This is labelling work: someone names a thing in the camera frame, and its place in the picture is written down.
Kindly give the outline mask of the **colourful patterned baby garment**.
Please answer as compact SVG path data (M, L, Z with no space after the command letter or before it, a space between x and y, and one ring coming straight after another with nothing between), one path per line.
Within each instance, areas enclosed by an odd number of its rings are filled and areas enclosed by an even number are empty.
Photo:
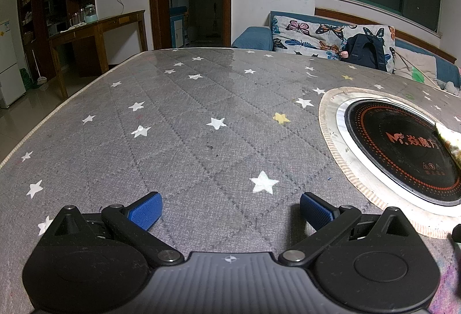
M435 123L436 134L455 160L458 167L461 167L461 141L460 133L447 128L440 122Z

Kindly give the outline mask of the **round black induction cooker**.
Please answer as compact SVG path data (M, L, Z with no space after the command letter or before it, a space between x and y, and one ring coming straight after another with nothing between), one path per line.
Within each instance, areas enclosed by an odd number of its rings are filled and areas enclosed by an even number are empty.
M447 238L460 224L460 167L438 138L437 118L356 87L327 91L318 117L343 174L375 206L400 208L429 238Z

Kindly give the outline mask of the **grey star tablecloth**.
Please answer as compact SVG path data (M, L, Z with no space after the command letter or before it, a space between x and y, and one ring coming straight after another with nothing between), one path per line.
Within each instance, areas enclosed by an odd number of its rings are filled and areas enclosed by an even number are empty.
M307 231L303 192L376 213L320 130L320 101L340 87L386 92L460 129L458 97L292 54L156 50L102 75L1 164L1 311L31 311L23 266L68 204L96 213L157 191L164 213L152 232L183 253L282 252Z

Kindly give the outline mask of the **beige cushion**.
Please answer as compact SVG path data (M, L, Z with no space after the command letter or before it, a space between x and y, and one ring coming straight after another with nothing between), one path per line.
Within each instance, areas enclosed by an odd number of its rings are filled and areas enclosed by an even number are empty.
M436 59L422 53L397 48L393 74L426 85L437 85Z

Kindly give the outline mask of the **dark blue backpack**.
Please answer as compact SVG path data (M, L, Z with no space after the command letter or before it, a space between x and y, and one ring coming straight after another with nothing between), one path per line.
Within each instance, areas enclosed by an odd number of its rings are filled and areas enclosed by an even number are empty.
M372 35L357 34L348 38L339 56L349 64L387 70L383 42Z

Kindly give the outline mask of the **white refrigerator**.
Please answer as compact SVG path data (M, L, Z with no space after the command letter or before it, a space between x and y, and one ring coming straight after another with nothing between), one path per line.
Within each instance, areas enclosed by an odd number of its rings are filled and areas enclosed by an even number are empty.
M26 92L12 43L9 20L1 22L0 82L1 108L9 108Z

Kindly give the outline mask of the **butterfly print pillow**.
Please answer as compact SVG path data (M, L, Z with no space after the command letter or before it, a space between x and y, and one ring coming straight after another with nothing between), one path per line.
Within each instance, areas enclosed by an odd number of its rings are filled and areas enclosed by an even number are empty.
M272 25L273 49L276 52L294 55L317 56L328 60L340 60L340 51L347 39L357 34L372 35L383 42L386 72L393 72L395 40L391 37L392 26L312 24L291 20L286 16L275 16Z

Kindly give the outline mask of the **dark wooden side table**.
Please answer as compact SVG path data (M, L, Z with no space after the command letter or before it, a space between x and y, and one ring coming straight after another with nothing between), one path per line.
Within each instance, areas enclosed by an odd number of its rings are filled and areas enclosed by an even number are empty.
M69 29L64 33L53 35L53 37L49 39L49 48L52 55L52 62L56 71L56 77L63 100L68 99L69 96L63 79L60 59L58 57L58 47L63 44L77 42L82 39L93 38L95 40L101 72L104 74L109 70L104 34L114 29L118 29L125 25L134 23L137 24L137 34L141 45L141 52L145 52L148 50L147 35L145 29L145 10L136 10L134 12L100 19L95 22L91 22L90 24L85 24L74 29Z

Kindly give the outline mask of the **blue sofa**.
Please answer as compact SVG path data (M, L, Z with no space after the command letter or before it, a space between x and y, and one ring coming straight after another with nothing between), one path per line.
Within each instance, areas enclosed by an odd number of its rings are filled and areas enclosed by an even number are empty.
M255 26L247 28L233 42L232 47L249 50L273 50L272 25L275 16L286 16L291 20L306 21L311 28L312 24L349 25L358 28L360 25L375 25L375 21L360 18L351 14L333 10L316 9L320 15L297 14L293 12L271 11L269 26ZM460 87L460 67L455 65L456 59L451 54L438 47L418 39L415 36L392 28L391 37L397 47L432 56L436 60L437 79L442 82L452 82L456 88Z

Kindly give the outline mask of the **dark shelf with bottles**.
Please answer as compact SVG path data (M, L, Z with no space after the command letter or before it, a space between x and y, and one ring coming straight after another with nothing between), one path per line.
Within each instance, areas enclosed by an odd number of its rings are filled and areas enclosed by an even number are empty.
M95 0L17 0L27 70L35 81L56 76L48 40L82 18Z

